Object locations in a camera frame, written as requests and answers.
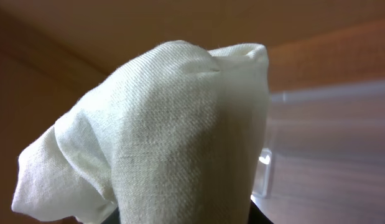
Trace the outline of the cream garment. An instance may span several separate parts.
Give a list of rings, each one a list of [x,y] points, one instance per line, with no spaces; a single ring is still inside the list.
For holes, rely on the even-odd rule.
[[[18,158],[12,211],[42,222],[246,223],[267,50],[178,40],[130,60]]]

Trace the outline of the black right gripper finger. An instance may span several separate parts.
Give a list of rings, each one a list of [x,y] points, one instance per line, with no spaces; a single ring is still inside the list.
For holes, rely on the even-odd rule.
[[[251,201],[249,208],[248,224],[273,224],[273,222],[260,211],[257,205]]]

